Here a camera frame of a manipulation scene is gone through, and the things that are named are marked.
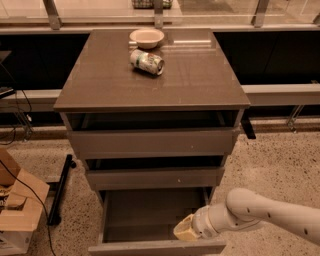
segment floor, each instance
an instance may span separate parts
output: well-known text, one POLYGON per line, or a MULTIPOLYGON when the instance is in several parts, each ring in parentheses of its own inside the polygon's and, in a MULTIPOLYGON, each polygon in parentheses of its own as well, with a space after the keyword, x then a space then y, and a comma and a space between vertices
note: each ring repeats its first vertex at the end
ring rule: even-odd
MULTIPOLYGON (((232 188, 243 187, 275 200, 320 208, 319 119, 298 120, 296 134, 288 131, 284 120, 253 121, 253 126, 257 139, 240 134, 213 203, 222 202, 232 188)), ((17 140, 5 146, 8 152, 39 178, 57 181, 66 154, 73 153, 65 128, 36 128, 30 141, 21 138, 18 132, 17 140)), ((67 180, 62 222, 50 228, 56 255, 89 255, 88 247, 97 244, 102 207, 76 162, 67 180)), ((48 208, 51 203, 48 197, 48 208)), ((25 255, 51 255, 45 223, 43 214, 25 255)), ((222 233, 217 239, 226 241, 224 256, 320 255, 319 246, 268 223, 256 231, 222 233)))

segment tin can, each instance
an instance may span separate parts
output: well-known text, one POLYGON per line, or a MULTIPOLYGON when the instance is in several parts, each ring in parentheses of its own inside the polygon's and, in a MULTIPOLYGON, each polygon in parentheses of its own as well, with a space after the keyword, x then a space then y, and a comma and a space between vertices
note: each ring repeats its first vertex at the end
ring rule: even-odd
POLYGON ((140 68, 153 75, 161 75, 164 69, 164 60, 160 56, 141 50, 132 52, 130 62, 135 68, 140 68))

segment gray dresser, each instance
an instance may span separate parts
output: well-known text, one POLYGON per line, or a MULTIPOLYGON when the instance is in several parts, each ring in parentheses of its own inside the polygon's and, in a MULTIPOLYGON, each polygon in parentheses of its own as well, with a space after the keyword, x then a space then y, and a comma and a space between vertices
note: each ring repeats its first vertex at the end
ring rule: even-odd
POLYGON ((161 76, 132 68, 130 32, 93 31, 54 106, 104 208, 89 251, 219 254, 172 230, 210 202, 249 100, 210 30, 164 30, 161 76))

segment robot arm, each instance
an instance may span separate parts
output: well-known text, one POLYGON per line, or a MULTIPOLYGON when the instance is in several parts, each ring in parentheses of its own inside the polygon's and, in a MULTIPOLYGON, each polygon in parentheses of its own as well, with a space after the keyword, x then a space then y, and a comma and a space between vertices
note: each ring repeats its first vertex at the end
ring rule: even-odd
POLYGON ((275 201, 243 188, 231 190, 225 203, 197 210, 174 229, 180 240, 211 239, 223 231, 249 231, 261 220, 320 245, 320 209, 275 201))

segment white bowl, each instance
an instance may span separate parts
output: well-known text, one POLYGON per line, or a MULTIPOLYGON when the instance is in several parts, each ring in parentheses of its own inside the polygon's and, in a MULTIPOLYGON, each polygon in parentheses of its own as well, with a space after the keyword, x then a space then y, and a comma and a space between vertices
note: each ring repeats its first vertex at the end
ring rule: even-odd
POLYGON ((154 28, 143 28, 133 31, 130 40, 137 42, 142 49, 152 49, 164 38, 162 31, 154 28))

